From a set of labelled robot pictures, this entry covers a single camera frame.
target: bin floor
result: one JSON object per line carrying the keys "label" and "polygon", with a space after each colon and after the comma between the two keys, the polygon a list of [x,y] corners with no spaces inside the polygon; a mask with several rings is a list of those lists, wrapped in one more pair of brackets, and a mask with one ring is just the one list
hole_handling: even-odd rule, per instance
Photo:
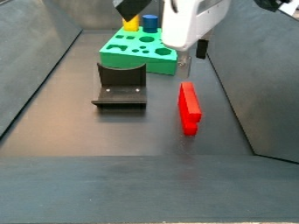
{"label": "bin floor", "polygon": [[147,74],[147,109],[103,110],[99,49],[112,31],[84,32],[0,143],[9,156],[252,155],[210,61],[192,59],[191,78],[203,118],[198,136],[183,135],[179,77]]}
{"label": "bin floor", "polygon": [[91,104],[111,36],[80,35],[1,139],[0,223],[299,221],[299,166],[252,155],[207,59],[188,79],[198,136],[183,136],[178,77],[147,75],[146,111]]}

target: hole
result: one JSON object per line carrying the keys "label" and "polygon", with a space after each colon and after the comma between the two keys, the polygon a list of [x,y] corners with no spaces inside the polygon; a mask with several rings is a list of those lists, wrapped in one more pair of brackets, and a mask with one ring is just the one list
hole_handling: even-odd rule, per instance
{"label": "hole", "polygon": [[150,43],[150,42],[154,42],[155,41],[155,38],[152,38],[152,37],[142,37],[139,40],[142,42]]}
{"label": "hole", "polygon": [[170,55],[172,53],[172,51],[167,48],[158,48],[154,52],[162,56]]}
{"label": "hole", "polygon": [[112,48],[119,48],[122,51],[124,51],[127,49],[127,45],[110,45],[107,47],[108,50]]}

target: dark gray surface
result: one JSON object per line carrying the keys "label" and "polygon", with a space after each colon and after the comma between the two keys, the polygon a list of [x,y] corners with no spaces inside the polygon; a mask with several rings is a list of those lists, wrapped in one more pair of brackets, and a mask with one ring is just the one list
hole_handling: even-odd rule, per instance
{"label": "dark gray surface", "polygon": [[[116,30],[123,25],[122,16],[112,0],[54,0],[54,2],[64,9],[84,30]],[[140,15],[155,14],[162,17],[162,6],[162,0],[152,1]]]}
{"label": "dark gray surface", "polygon": [[210,58],[256,154],[299,162],[299,23],[232,0]]}
{"label": "dark gray surface", "polygon": [[9,156],[251,155],[208,60],[192,59],[203,118],[186,137],[178,111],[179,77],[147,74],[147,109],[104,110],[99,98],[99,48],[114,32],[86,32],[0,143]]}
{"label": "dark gray surface", "polygon": [[0,136],[79,34],[50,0],[0,6]]}
{"label": "dark gray surface", "polygon": [[299,166],[262,157],[5,157],[0,179],[0,223],[299,221]]}

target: orange object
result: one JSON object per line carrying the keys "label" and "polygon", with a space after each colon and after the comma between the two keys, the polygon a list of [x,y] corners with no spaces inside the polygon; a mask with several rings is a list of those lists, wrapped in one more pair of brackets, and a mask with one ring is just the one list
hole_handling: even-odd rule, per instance
{"label": "orange object", "polygon": [[127,32],[138,32],[139,30],[139,15],[136,15],[128,22],[123,19],[124,30]]}

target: black holder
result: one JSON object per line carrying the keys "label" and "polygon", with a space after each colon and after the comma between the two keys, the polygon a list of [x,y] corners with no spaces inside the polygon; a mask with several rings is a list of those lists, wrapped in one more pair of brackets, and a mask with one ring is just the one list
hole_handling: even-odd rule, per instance
{"label": "black holder", "polygon": [[146,64],[139,67],[120,69],[98,64],[102,89],[92,103],[111,107],[140,107],[147,104],[146,96]]}

